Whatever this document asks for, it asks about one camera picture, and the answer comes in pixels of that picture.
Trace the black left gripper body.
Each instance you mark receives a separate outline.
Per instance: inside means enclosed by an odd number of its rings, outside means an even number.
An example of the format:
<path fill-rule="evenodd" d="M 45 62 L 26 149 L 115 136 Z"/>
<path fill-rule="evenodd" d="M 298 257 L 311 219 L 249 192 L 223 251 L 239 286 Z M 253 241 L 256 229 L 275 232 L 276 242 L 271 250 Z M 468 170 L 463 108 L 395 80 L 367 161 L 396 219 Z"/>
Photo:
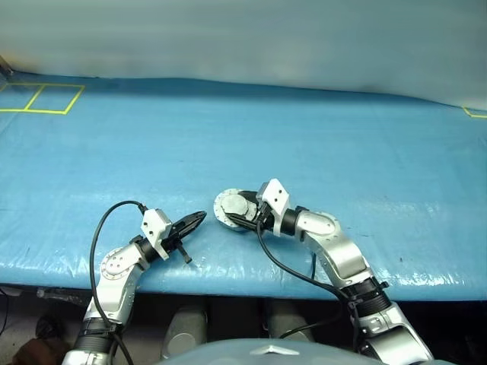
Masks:
<path fill-rule="evenodd" d="M 190 263 L 190 256 L 183 247 L 182 239 L 189 234 L 189 228 L 183 225 L 176 225 L 171 228 L 169 237 L 162 241 L 162 248 L 169 255 L 178 251 L 186 264 Z"/>

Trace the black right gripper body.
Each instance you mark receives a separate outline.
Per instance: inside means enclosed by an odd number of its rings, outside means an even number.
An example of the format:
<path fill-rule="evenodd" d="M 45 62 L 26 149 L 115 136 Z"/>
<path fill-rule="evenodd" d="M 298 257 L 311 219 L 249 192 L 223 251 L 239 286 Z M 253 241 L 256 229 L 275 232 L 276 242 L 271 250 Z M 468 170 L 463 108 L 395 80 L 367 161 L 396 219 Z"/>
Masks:
<path fill-rule="evenodd" d="M 263 232 L 264 230 L 267 230 L 269 232 L 273 231 L 274 216 L 272 214 L 272 207 L 268 203 L 261 202 L 259 204 L 255 223 L 256 232 Z"/>

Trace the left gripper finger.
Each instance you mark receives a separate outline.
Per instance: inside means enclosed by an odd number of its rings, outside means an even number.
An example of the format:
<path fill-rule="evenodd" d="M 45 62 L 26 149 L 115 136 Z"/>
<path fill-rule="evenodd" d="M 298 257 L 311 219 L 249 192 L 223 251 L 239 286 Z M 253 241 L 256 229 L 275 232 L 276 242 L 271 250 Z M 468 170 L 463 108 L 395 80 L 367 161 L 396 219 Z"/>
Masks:
<path fill-rule="evenodd" d="M 205 217 L 205 211 L 196 211 L 180 218 L 173 223 L 173 226 L 176 230 L 194 230 L 205 220 Z"/>
<path fill-rule="evenodd" d="M 183 239 L 192 233 L 206 218 L 205 214 L 188 214 L 177 221 L 177 236 Z"/>

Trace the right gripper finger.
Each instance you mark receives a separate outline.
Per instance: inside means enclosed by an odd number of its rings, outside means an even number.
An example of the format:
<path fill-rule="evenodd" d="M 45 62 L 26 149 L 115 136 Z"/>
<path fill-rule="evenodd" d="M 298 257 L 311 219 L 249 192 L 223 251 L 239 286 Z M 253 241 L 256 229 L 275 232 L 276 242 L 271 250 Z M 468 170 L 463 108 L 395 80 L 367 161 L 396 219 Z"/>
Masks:
<path fill-rule="evenodd" d="M 239 215 L 239 214 L 228 214 L 228 218 L 239 227 L 254 232 L 257 231 L 257 226 L 259 223 L 259 220 L 257 218 L 254 218 L 251 221 L 249 221 L 243 215 Z"/>
<path fill-rule="evenodd" d="M 248 202 L 252 202 L 256 207 L 260 206 L 256 191 L 241 190 L 237 194 L 245 198 Z"/>

